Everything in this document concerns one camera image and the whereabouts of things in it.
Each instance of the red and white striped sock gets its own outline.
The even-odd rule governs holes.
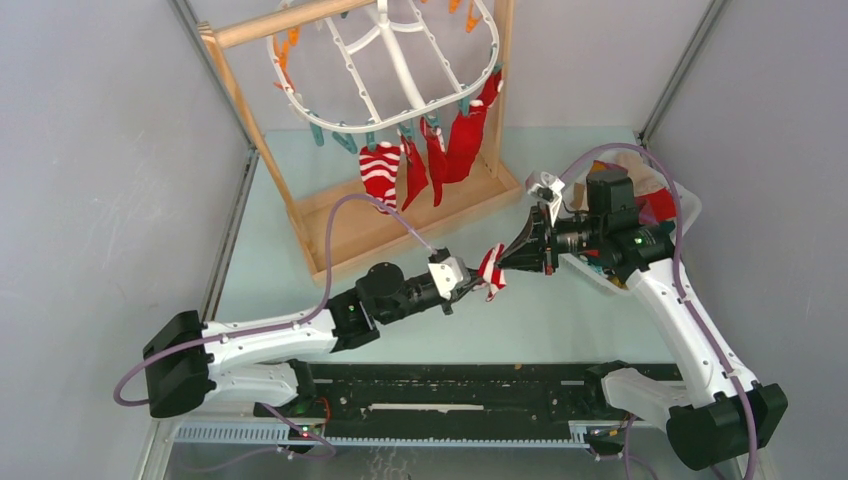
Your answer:
[[[372,152],[362,147],[359,152],[359,174],[368,195],[397,210],[397,171],[400,165],[401,147],[390,142],[380,142]],[[377,211],[386,215],[382,208]]]
[[[504,245],[502,243],[492,247],[491,250],[486,252],[486,256],[483,257],[483,263],[480,264],[480,269],[477,271],[480,277],[486,282],[486,286],[489,287],[489,294],[486,295],[487,302],[494,300],[495,295],[506,287],[506,278],[504,277],[503,270],[495,266],[495,262],[501,258],[503,251]]]

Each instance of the wooden dowel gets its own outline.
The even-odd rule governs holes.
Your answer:
[[[504,82],[504,89],[498,95],[498,101],[489,110],[483,135],[483,147],[480,149],[480,156],[483,157],[486,169],[492,177],[498,175],[498,166],[501,163],[501,143],[503,142],[504,112],[506,111],[506,91],[509,88],[507,76],[509,74],[514,12],[515,0],[495,0],[494,19],[500,36],[498,62],[503,63],[501,79]]]
[[[291,220],[292,227],[294,228],[295,235],[297,235],[301,247],[306,252],[309,252],[312,249],[312,246],[309,244],[308,237],[306,236],[306,226],[303,223],[303,216],[300,214],[300,211],[297,208],[297,203],[292,197],[289,187],[286,185],[286,181],[283,179],[283,174],[280,173],[280,168],[277,166],[277,162],[271,154],[271,149],[265,142],[265,137],[262,135],[262,131],[259,130],[259,125],[253,117],[253,112],[250,110],[250,106],[248,106],[247,100],[244,98],[244,94],[236,81],[236,77],[230,68],[229,62],[227,62],[227,58],[224,56],[224,49],[219,45],[218,40],[215,37],[215,33],[212,31],[212,28],[209,27],[208,23],[200,23],[197,26],[197,30],[200,33],[200,38],[203,40],[203,45],[206,47],[206,51],[209,52],[209,56],[212,58],[212,62],[218,70],[221,83],[224,84],[224,88],[226,88],[227,93],[233,100],[233,104],[235,104],[239,116],[242,121],[244,121],[250,140],[254,145],[256,145],[256,149],[259,150],[259,155],[262,156],[262,160],[265,162],[265,166],[268,168],[268,172],[271,174],[271,178],[274,180],[277,190],[280,191],[280,195],[286,203],[286,211],[289,214],[289,219]],[[314,270],[314,262],[311,262],[311,259],[312,255],[307,255],[307,262],[310,263],[310,268]]]
[[[283,30],[374,3],[375,0],[313,0],[218,29],[218,45],[227,49]]]

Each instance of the clothespin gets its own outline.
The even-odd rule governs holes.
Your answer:
[[[427,122],[427,125],[430,125],[430,128],[433,130],[440,128],[442,126],[441,118],[439,117],[439,112],[434,111],[434,115],[430,115],[429,113],[424,114],[424,120]]]
[[[403,122],[398,123],[398,131],[400,132],[401,135],[404,136],[404,138],[406,138],[409,141],[412,141],[415,138],[415,128],[414,128],[415,122],[413,120],[410,120],[409,122],[410,122],[409,127],[404,125]]]
[[[466,84],[460,84],[460,87],[463,90],[468,88]],[[462,97],[459,99],[459,111],[462,113],[463,117],[467,117],[468,113],[471,111],[471,99],[469,97]]]
[[[471,33],[472,30],[480,23],[480,20],[483,19],[483,14],[481,13],[479,17],[474,17],[474,0],[468,1],[468,17],[465,19],[465,31]]]
[[[282,9],[285,10],[285,9],[289,8],[290,6],[291,6],[291,0],[286,0],[283,3]],[[300,38],[300,27],[297,26],[297,27],[289,29],[288,34],[289,34],[289,43],[291,44],[292,47],[296,46],[297,41]]]
[[[277,59],[275,60],[275,63],[277,63],[280,66],[280,69],[285,72],[286,71],[286,63],[288,61],[288,54],[289,54],[288,45],[289,44],[288,44],[288,42],[283,40],[282,42],[280,42],[279,45],[277,45],[277,35],[276,34],[274,34],[274,37],[272,38],[271,42],[274,44],[274,56],[277,57]]]
[[[312,110],[306,110],[306,113],[312,115],[315,118],[319,118],[318,114],[313,112]],[[324,146],[324,130],[321,129],[318,125],[315,125],[312,122],[309,122],[309,129],[312,130],[312,138],[315,140],[315,145],[319,147]]]
[[[495,54],[495,44],[493,43],[491,47],[489,47],[489,60],[492,59],[492,55]],[[492,67],[492,75],[498,73],[503,69],[503,62],[498,62]]]
[[[339,132],[333,132],[333,139],[339,142],[339,145],[344,147],[350,153],[356,154],[359,153],[359,149],[356,148],[356,142],[353,140],[353,135],[349,133],[345,133],[342,135]]]
[[[289,43],[292,47],[297,45],[300,40],[300,27],[294,27],[289,30]]]
[[[369,118],[366,125],[374,125],[374,119]],[[368,146],[368,151],[373,152],[377,150],[377,138],[374,132],[366,132],[365,133],[365,145]]]

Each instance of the teal clothespin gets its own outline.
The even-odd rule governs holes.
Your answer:
[[[366,125],[373,125],[374,120],[369,119]],[[373,152],[377,150],[377,137],[374,132],[367,132],[365,134],[365,145],[368,147],[369,152]]]
[[[466,85],[464,83],[461,84],[460,87],[463,90],[468,89],[468,85]],[[465,97],[462,97],[462,98],[459,99],[459,111],[460,111],[460,113],[462,113],[463,117],[467,117],[468,114],[471,112],[471,99],[468,96],[465,96]]]
[[[344,149],[348,152],[353,154],[359,153],[358,149],[356,148],[356,141],[353,140],[353,135],[349,133],[345,133],[344,135],[342,135],[339,132],[333,132],[333,139],[339,142],[339,145],[344,147]]]
[[[492,59],[492,55],[495,54],[495,45],[496,44],[493,43],[492,46],[489,47],[489,59],[490,60]],[[501,69],[503,69],[503,62],[495,63],[495,66],[492,67],[492,75],[495,75],[496,73],[500,72]]]
[[[319,118],[318,114],[313,112],[312,110],[308,110],[308,113],[309,113],[309,115],[312,115],[315,118]],[[312,130],[312,138],[315,140],[315,145],[318,145],[319,147],[323,147],[324,146],[324,130],[321,127],[319,127],[318,125],[315,125],[312,122],[309,122],[309,128],[310,128],[310,130]]]
[[[413,141],[415,139],[415,128],[414,121],[410,120],[410,126],[407,127],[403,124],[403,122],[398,123],[398,130],[400,130],[400,134],[404,136],[409,141]]]
[[[427,122],[427,125],[430,125],[430,128],[437,129],[442,126],[442,121],[439,118],[439,112],[435,111],[434,115],[430,115],[429,113],[424,114],[424,120]]]

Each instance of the cloth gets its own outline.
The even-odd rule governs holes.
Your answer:
[[[421,117],[421,133],[427,142],[427,160],[430,165],[430,179],[433,181],[433,206],[438,207],[442,203],[442,185],[447,174],[445,139],[442,137],[442,129],[430,127],[424,117]]]
[[[406,199],[401,207],[401,210],[406,210],[430,182],[427,181],[427,169],[415,142],[400,135],[400,146],[401,152],[406,154]]]
[[[468,115],[463,115],[462,112],[456,115],[448,142],[445,183],[461,182],[471,173],[471,166],[483,145],[486,116],[501,89],[503,79],[502,72],[499,71],[486,79],[480,95],[471,101]]]
[[[397,171],[400,165],[400,146],[390,142],[380,142],[372,152],[368,147],[362,147],[359,152],[359,174],[365,184],[368,195],[385,203],[386,206],[397,209]],[[376,207],[377,211],[387,215],[388,212]]]
[[[486,256],[483,257],[483,263],[480,264],[480,269],[477,271],[485,282],[485,286],[489,289],[489,293],[486,295],[487,302],[494,300],[495,295],[506,287],[506,278],[504,278],[503,270],[495,266],[495,263],[503,255],[503,251],[504,245],[502,243],[492,247],[486,252]]]

